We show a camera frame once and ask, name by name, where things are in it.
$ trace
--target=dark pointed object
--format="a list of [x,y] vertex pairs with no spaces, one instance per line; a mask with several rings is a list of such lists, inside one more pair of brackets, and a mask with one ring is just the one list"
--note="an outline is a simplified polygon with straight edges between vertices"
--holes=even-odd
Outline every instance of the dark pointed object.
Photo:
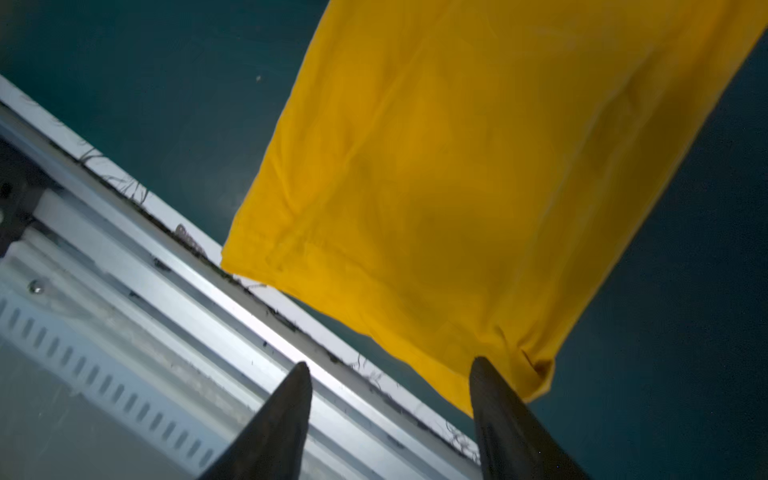
[[472,363],[469,393],[484,480],[588,478],[485,357]]
[[199,480],[297,480],[311,402],[310,369],[297,363]]

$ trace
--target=yellow garment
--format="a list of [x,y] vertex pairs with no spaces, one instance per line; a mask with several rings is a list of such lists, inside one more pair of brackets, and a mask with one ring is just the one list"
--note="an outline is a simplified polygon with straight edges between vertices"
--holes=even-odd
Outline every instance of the yellow garment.
[[480,355],[533,399],[766,23],[766,0],[331,0],[223,268],[467,413]]

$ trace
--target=black plastic part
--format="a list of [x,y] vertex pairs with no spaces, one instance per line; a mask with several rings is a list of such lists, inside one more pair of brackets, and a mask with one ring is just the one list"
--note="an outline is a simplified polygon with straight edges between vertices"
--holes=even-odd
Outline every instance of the black plastic part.
[[36,165],[0,139],[0,257],[32,222],[47,183]]
[[485,480],[588,478],[485,357],[472,363],[469,393]]
[[200,480],[297,480],[311,402],[310,369],[298,363]]

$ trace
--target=screw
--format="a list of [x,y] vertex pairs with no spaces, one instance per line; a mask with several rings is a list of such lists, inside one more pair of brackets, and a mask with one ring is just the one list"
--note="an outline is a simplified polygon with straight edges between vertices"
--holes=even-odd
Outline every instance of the screw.
[[32,280],[29,285],[27,285],[27,290],[29,290],[29,293],[32,295],[39,295],[43,293],[43,284],[39,280]]

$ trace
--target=dark teal table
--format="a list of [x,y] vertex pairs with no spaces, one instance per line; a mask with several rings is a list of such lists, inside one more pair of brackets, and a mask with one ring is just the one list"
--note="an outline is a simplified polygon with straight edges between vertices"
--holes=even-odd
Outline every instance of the dark teal table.
[[[14,0],[0,73],[222,243],[324,8]],[[409,367],[317,316],[472,434]],[[768,37],[533,409],[595,478],[768,478]]]

